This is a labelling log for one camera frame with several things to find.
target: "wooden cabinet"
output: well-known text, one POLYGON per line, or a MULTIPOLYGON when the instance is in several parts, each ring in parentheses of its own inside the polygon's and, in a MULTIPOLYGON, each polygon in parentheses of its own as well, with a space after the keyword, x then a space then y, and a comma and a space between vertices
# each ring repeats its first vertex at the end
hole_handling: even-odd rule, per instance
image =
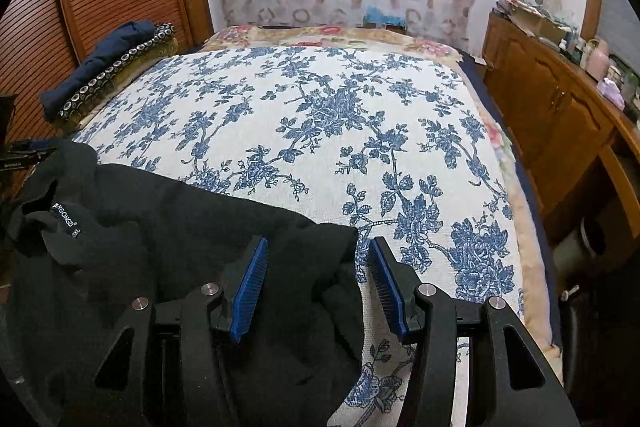
POLYGON ((598 157, 613 124, 576 81, 575 66, 507 20, 492 15, 485 75, 533 177, 543 216, 551 213, 598 157))

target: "wooden shelf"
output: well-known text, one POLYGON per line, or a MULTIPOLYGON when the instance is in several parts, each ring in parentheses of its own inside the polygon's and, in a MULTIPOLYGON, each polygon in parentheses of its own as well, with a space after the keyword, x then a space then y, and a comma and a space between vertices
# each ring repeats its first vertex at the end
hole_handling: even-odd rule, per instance
POLYGON ((617 155, 610 145, 600 150, 600 159, 616 189, 634 238, 640 235, 640 169, 633 158, 617 155))

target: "wooden desk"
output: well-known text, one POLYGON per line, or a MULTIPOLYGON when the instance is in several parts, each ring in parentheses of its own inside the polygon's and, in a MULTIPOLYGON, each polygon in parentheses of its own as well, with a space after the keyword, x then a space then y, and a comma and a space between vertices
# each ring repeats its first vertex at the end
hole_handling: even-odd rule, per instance
POLYGON ((483 56, 493 65, 484 81, 538 191, 549 241, 559 242, 582 216, 617 197, 630 237, 640 243, 636 126, 587 73, 495 14, 483 56))

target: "bedspread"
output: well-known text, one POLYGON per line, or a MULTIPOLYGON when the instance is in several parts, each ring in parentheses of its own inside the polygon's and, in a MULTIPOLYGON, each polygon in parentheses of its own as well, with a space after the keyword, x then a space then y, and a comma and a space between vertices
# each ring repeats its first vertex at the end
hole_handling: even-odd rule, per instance
MULTIPOLYGON (((371 283, 369 238, 384 236, 421 280, 450 295, 502 295, 523 316, 498 158, 460 75, 431 60, 298 46, 168 58, 76 140, 101 162, 357 227, 363 369, 329 425, 395 425, 413 362, 371 283)), ((465 422, 464 339, 458 360, 454 426, 465 422)))

